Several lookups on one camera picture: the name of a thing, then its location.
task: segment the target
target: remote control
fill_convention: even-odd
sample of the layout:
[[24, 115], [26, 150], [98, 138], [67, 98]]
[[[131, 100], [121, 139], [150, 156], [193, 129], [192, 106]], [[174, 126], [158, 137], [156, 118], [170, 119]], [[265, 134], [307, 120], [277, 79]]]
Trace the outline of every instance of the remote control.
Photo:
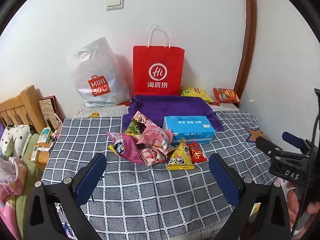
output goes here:
[[39, 155], [39, 149], [38, 149], [38, 145], [37, 146], [35, 146], [34, 148], [33, 148], [33, 152], [32, 152], [32, 155], [31, 155], [31, 161], [32, 162], [36, 162], [37, 161], [37, 159], [38, 159], [38, 155]]

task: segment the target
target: wooden headboard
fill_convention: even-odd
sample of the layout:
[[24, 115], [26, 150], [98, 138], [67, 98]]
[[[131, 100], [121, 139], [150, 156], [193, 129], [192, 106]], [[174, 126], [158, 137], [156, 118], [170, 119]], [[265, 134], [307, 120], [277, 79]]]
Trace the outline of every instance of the wooden headboard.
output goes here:
[[38, 134], [46, 127], [42, 117], [39, 100], [40, 95], [34, 86], [27, 87], [20, 95], [0, 103], [0, 118], [3, 124], [33, 125]]

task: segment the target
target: human hand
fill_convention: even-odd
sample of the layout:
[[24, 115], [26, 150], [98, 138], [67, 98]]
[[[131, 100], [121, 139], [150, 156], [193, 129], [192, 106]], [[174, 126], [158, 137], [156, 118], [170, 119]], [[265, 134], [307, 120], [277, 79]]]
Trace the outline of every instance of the human hand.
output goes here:
[[[292, 182], [288, 182], [286, 187], [287, 188], [294, 187], [294, 184]], [[297, 219], [299, 206], [300, 206], [294, 189], [289, 190], [287, 193], [287, 206], [289, 211], [290, 227], [293, 227], [293, 224]], [[308, 227], [313, 221], [315, 215], [318, 213], [319, 209], [320, 209], [320, 202], [310, 203], [307, 206], [306, 211], [311, 216], [308, 219], [308, 221], [305, 223], [305, 225], [301, 228], [300, 232], [295, 235], [294, 239], [300, 239], [303, 236], [303, 234], [305, 233], [305, 231], [307, 231]]]

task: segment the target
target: star-shaped object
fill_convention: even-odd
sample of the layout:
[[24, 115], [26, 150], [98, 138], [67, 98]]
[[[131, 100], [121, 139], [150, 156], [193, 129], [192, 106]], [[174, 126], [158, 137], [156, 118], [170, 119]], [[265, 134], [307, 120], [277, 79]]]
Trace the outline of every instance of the star-shaped object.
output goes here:
[[265, 139], [268, 140], [268, 138], [262, 133], [262, 131], [260, 130], [260, 128], [257, 128], [256, 130], [255, 129], [251, 129], [251, 128], [248, 128], [244, 125], [244, 128], [247, 130], [249, 134], [249, 136], [247, 137], [247, 139], [245, 140], [246, 142], [253, 142], [255, 143], [256, 142], [256, 139], [261, 136]]

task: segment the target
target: candy wrapper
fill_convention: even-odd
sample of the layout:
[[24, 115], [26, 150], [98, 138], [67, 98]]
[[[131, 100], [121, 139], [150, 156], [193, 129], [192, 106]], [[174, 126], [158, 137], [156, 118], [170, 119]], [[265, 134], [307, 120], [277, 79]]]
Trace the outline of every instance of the candy wrapper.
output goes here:
[[148, 117], [137, 111], [125, 133], [141, 135], [148, 125], [156, 126]]
[[241, 103], [236, 92], [232, 89], [213, 88], [213, 93], [218, 103]]
[[181, 143], [174, 150], [170, 161], [167, 165], [168, 170], [193, 170], [195, 166], [191, 161], [189, 147], [186, 144], [184, 138], [181, 139]]
[[144, 163], [148, 166], [157, 163], [165, 163], [165, 156], [162, 155], [159, 151], [154, 150], [152, 147], [142, 149], [140, 150], [140, 152]]
[[111, 151], [123, 157], [127, 161], [145, 164], [144, 160], [137, 148], [137, 139], [128, 134], [118, 133], [118, 132], [108, 132], [109, 138], [115, 143], [114, 146], [110, 146]]
[[201, 88], [180, 88], [179, 94], [184, 97], [198, 97], [202, 98], [207, 103], [212, 102], [211, 98], [208, 96], [207, 92]]
[[140, 150], [141, 157], [146, 165], [165, 163], [166, 155], [172, 141], [172, 131], [163, 131], [160, 127], [147, 125], [137, 144], [145, 147]]
[[188, 146], [193, 163], [202, 163], [208, 160], [204, 156], [203, 151], [198, 143], [190, 143]]

